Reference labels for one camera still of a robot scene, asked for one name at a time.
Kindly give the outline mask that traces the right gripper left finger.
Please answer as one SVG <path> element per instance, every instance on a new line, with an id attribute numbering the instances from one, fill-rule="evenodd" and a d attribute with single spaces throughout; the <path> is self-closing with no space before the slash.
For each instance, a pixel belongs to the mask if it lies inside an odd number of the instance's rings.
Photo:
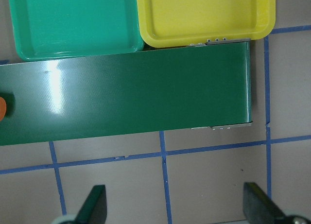
<path id="1" fill-rule="evenodd" d="M 81 209 L 74 224 L 104 224 L 107 219 L 107 198 L 105 185 L 95 185 Z"/>

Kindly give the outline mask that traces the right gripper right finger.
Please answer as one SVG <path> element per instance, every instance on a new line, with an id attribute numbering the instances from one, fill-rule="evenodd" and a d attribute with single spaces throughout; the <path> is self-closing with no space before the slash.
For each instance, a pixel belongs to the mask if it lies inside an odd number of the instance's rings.
<path id="1" fill-rule="evenodd" d="M 243 185 L 243 213 L 250 224 L 291 224 L 285 213 L 255 183 Z"/>

